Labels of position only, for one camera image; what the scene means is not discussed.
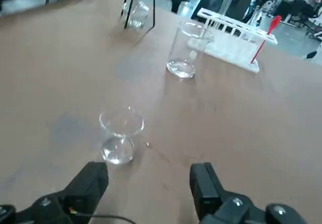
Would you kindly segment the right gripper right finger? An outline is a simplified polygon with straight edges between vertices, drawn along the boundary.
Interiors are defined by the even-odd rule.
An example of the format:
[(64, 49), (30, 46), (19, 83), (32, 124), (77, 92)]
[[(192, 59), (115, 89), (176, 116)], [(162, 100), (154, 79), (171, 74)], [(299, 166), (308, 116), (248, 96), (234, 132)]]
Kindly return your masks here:
[(286, 204), (262, 210), (249, 197), (225, 190), (211, 163), (192, 164), (189, 182), (199, 223), (306, 223)]

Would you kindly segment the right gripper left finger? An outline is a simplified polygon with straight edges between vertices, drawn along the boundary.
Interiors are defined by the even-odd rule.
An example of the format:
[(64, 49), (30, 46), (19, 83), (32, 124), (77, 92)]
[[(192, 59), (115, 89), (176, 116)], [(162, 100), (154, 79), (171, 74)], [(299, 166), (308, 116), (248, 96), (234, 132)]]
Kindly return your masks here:
[(93, 214), (108, 184), (106, 164), (88, 162), (64, 189), (38, 198), (22, 211), (1, 205), (1, 223), (89, 223), (90, 217), (73, 215), (69, 209)]

